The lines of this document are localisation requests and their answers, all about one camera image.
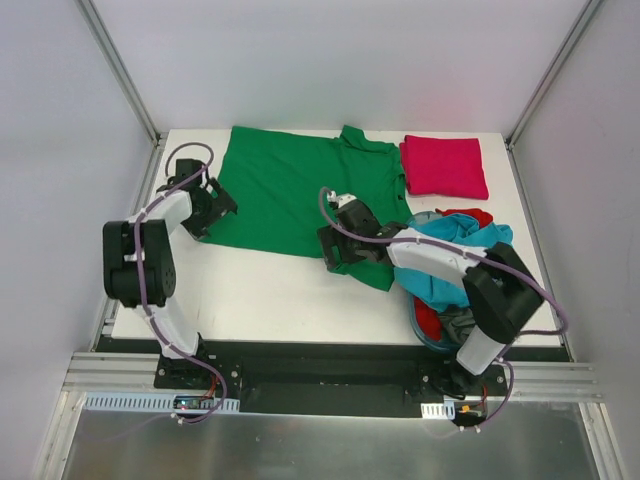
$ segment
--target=folded pink cloth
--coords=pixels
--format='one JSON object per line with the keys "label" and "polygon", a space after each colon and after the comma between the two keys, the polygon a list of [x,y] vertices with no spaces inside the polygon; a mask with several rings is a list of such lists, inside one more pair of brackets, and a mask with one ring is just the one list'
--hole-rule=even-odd
{"label": "folded pink cloth", "polygon": [[407,135],[400,144],[411,195],[489,198],[477,138],[426,138]]}

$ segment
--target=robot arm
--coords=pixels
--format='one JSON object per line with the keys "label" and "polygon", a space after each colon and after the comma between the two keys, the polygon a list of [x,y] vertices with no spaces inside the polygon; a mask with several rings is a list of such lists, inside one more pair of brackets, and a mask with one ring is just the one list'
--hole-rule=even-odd
{"label": "robot arm", "polygon": [[[452,362],[447,376],[454,385],[447,390],[464,393],[498,354],[516,339],[542,304],[542,297],[526,283],[477,259],[487,258],[531,277],[510,245],[498,243],[490,249],[461,247],[429,237],[406,225],[392,222],[382,226],[371,210],[353,195],[336,196],[332,193],[328,201],[343,229],[360,237],[378,239],[378,243],[355,240],[332,226],[318,230],[329,269],[334,269],[339,263],[368,259],[418,270],[466,291],[476,326]],[[338,251],[339,259],[336,259],[334,250]],[[470,258],[467,254],[471,253],[474,255]]]}
{"label": "robot arm", "polygon": [[[203,163],[197,160],[178,160],[176,175],[168,180],[167,185],[158,189],[153,200],[195,174],[202,166]],[[216,191],[216,198],[211,195],[211,190]],[[153,313],[160,334],[169,340],[171,345],[189,356],[196,355],[200,336],[185,320],[180,305],[173,297],[176,270],[169,237],[182,225],[198,240],[207,235],[207,228],[216,220],[236,211],[237,205],[229,194],[215,179],[204,174],[200,179],[167,196],[149,213],[141,225],[148,307]],[[126,221],[107,222],[103,227],[104,287],[110,298],[119,300],[127,308],[135,309],[135,312],[149,324],[149,318],[141,306],[136,270],[133,225],[137,217],[138,214]],[[163,348],[162,354],[166,358],[182,358],[162,341],[160,344]]]}

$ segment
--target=white table surface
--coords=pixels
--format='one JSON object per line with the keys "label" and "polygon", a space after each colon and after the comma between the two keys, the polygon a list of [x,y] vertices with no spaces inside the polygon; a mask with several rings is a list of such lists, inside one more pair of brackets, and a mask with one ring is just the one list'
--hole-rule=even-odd
{"label": "white table surface", "polygon": [[[338,131],[291,131],[321,137]],[[489,200],[407,195],[412,212],[436,208],[482,208],[496,223],[514,232],[513,246],[533,276],[542,281],[531,235],[522,209],[503,138],[498,133],[365,132],[371,140],[399,144],[405,134],[480,140]],[[230,130],[171,130],[154,191],[164,184],[164,162],[178,145],[199,141],[210,145],[216,160],[210,169],[218,176]],[[177,158],[206,160],[198,147],[183,149]],[[406,292],[394,284],[389,292],[327,272],[322,259],[303,258],[194,242],[178,228],[171,236],[178,283],[176,297],[188,321],[206,340],[267,342],[323,342],[419,345],[409,323]],[[547,304],[527,328],[554,329]],[[132,310],[118,308],[114,338],[154,338]],[[557,346],[556,337],[523,337],[520,345]]]}

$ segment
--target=purple cable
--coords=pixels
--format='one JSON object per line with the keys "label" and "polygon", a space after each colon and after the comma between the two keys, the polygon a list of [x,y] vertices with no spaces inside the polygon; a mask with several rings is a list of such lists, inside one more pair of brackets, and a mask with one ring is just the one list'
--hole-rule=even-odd
{"label": "purple cable", "polygon": [[209,166],[211,166],[211,164],[213,163],[214,154],[213,154],[213,150],[211,149],[211,147],[209,145],[206,145],[206,144],[201,143],[201,142],[183,143],[182,145],[179,145],[178,147],[176,147],[171,152],[169,157],[167,158],[167,162],[165,164],[165,173],[167,172],[167,170],[169,168],[169,162],[171,162],[171,160],[173,159],[175,154],[178,153],[178,151],[182,150],[183,148],[191,147],[191,146],[198,146],[198,147],[202,147],[202,148],[206,149],[209,152],[209,161],[205,165],[203,165],[202,168],[200,170],[198,170],[196,173],[194,173],[190,177],[187,177],[185,180],[183,180],[182,182],[180,182],[177,185],[175,185],[174,187],[172,187],[170,190],[165,192],[164,195],[157,197],[145,209],[143,209],[140,212],[140,215],[138,215],[136,217],[136,221],[135,221],[135,223],[133,225],[133,241],[134,241],[134,244],[135,244],[136,266],[137,266],[137,269],[138,269],[138,281],[139,281],[139,284],[140,284],[140,303],[142,304],[142,309],[144,310],[144,313],[146,313],[147,317],[149,317],[149,325],[151,326],[151,329],[153,330],[153,333],[156,335],[158,340],[160,340],[160,342],[163,343],[164,346],[168,347],[172,352],[180,355],[185,360],[188,360],[191,363],[193,363],[195,365],[198,365],[199,367],[202,367],[202,368],[204,368],[206,370],[209,370],[213,375],[216,376],[216,378],[218,378],[218,380],[220,380],[220,384],[222,385],[222,396],[207,411],[207,413],[204,413],[204,414],[202,414],[202,415],[200,415],[200,416],[198,416],[196,418],[184,418],[183,417],[183,419],[182,419],[183,422],[185,422],[185,423],[198,423],[198,422],[201,422],[202,420],[205,420],[206,418],[210,417],[217,409],[219,409],[222,406],[222,404],[224,403],[224,401],[227,398],[227,384],[224,381],[224,377],[220,374],[220,372],[218,370],[216,370],[214,367],[212,367],[208,363],[205,363],[205,362],[203,362],[203,361],[201,361],[201,360],[199,360],[199,359],[197,359],[195,357],[192,357],[188,353],[185,353],[182,350],[180,350],[179,348],[177,348],[174,345],[172,345],[169,342],[169,340],[162,334],[160,329],[158,328],[158,325],[156,324],[156,320],[155,320],[155,318],[153,316],[153,312],[149,308],[149,304],[148,304],[147,289],[146,289],[146,282],[145,282],[145,275],[144,275],[144,264],[143,264],[143,260],[142,260],[142,242],[140,241],[140,225],[142,224],[142,221],[147,217],[147,215],[154,208],[156,208],[169,195],[172,195],[173,193],[177,192],[184,185],[186,185],[187,183],[191,182],[192,180],[195,180],[196,178],[198,178],[198,176],[200,176],[204,172],[206,172],[207,169],[209,168]]}
{"label": "purple cable", "polygon": [[502,399],[502,402],[500,402],[500,405],[498,405],[498,408],[496,408],[493,412],[491,412],[491,414],[484,420],[484,422],[482,422],[482,425],[485,425],[489,420],[491,420],[496,415],[498,415],[498,413],[507,404],[507,402],[511,398],[511,394],[513,393],[513,384],[515,383],[515,371],[513,370],[513,365],[511,365],[511,362],[504,359],[502,361],[498,360],[495,363],[497,363],[498,365],[503,365],[507,367],[507,369],[509,370],[509,386],[507,387],[507,393]]}

